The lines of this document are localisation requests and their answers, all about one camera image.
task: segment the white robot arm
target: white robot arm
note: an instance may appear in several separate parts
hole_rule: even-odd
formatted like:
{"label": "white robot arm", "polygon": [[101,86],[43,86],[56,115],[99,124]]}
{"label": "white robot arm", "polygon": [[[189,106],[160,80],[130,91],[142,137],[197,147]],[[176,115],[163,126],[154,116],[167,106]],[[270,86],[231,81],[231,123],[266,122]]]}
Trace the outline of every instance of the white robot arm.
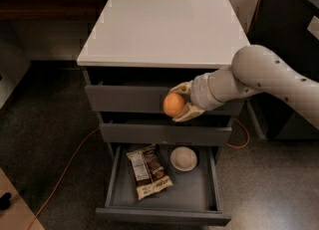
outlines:
{"label": "white robot arm", "polygon": [[319,129],[319,84],[296,73],[262,46],[241,48],[231,67],[197,76],[170,92],[190,95],[190,103],[174,121],[185,121],[230,100],[266,92],[286,102]]}

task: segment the white cabinet top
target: white cabinet top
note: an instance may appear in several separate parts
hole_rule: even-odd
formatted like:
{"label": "white cabinet top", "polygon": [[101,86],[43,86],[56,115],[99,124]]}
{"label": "white cabinet top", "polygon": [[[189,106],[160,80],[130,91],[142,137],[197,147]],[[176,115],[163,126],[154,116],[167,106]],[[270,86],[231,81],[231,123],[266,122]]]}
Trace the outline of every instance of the white cabinet top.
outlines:
{"label": "white cabinet top", "polygon": [[248,44],[228,0],[109,0],[78,65],[217,69]]}

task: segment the food package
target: food package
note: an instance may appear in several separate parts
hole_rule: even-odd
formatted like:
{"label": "food package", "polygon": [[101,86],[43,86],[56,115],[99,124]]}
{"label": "food package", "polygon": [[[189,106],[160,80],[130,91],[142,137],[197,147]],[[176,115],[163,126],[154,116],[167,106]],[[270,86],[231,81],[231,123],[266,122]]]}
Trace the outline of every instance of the food package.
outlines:
{"label": "food package", "polygon": [[128,152],[127,156],[134,172],[139,200],[172,186],[156,155],[154,144]]}

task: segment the gray drawer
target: gray drawer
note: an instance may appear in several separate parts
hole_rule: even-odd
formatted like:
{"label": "gray drawer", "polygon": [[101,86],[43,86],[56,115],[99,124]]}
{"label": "gray drawer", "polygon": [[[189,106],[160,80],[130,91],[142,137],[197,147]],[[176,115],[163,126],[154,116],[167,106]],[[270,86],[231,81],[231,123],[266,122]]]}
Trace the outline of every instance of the gray drawer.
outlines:
{"label": "gray drawer", "polygon": [[169,161],[175,146],[158,145],[159,159],[173,186],[138,201],[135,179],[126,152],[136,149],[121,145],[117,149],[107,201],[97,215],[111,221],[152,222],[225,226],[218,201],[215,165],[209,147],[192,147],[198,156],[190,172],[176,170]]}
{"label": "gray drawer", "polygon": [[231,134],[232,118],[202,115],[175,123],[166,115],[102,113],[100,130],[105,142],[196,144],[221,146]]}
{"label": "gray drawer", "polygon": [[[95,112],[162,113],[169,88],[147,86],[87,85],[86,92]],[[211,115],[239,115],[243,100],[228,102]]]}

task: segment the white bowl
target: white bowl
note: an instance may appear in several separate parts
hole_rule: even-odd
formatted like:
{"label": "white bowl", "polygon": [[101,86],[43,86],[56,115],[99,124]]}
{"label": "white bowl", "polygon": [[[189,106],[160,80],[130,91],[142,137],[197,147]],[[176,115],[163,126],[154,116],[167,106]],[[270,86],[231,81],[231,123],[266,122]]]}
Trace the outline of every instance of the white bowl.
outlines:
{"label": "white bowl", "polygon": [[197,156],[190,148],[180,146],[171,153],[170,161],[177,170],[189,171],[196,167]]}

